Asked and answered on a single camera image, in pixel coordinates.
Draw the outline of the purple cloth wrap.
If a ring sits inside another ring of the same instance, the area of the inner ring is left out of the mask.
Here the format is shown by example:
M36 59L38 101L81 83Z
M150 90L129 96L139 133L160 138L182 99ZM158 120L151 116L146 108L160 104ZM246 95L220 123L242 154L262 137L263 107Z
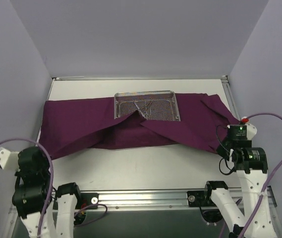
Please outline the purple cloth wrap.
M177 94L180 121L147 120L137 111L114 117L114 99L47 101L39 142L52 159L86 148L182 144L215 153L226 126L238 120L218 95Z

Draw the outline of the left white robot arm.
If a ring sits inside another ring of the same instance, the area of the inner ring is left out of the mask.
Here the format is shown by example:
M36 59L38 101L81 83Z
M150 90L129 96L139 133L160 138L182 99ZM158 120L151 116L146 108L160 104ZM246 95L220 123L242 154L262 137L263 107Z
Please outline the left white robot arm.
M72 238L75 208L82 203L79 186L60 185L53 192L53 174L44 153L29 147L17 154L12 204L31 238Z

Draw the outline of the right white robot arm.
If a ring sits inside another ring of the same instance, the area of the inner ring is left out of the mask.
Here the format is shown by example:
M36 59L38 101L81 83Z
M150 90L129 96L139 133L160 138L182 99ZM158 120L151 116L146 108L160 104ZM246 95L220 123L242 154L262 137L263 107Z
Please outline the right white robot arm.
M224 181L208 181L202 198L215 204L229 229L231 238L275 238L267 192L268 163L264 149L252 146L257 129L254 125L231 124L217 153L233 163L242 193L243 209L233 200Z

